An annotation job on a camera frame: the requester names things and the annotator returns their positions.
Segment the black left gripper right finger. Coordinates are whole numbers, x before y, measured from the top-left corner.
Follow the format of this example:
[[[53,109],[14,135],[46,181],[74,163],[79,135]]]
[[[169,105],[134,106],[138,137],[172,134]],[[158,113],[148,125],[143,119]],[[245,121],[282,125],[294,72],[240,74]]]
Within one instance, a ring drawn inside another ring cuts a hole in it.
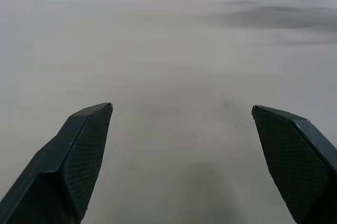
[[[269,173],[296,223],[336,223],[336,148],[306,118],[252,108]]]

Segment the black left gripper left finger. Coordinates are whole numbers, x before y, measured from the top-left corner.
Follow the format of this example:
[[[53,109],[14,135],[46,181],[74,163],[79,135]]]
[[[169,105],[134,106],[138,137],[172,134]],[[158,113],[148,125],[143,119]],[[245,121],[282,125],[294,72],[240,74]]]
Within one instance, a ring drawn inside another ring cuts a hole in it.
[[[111,103],[68,117],[1,200],[1,223],[81,223],[101,169]]]

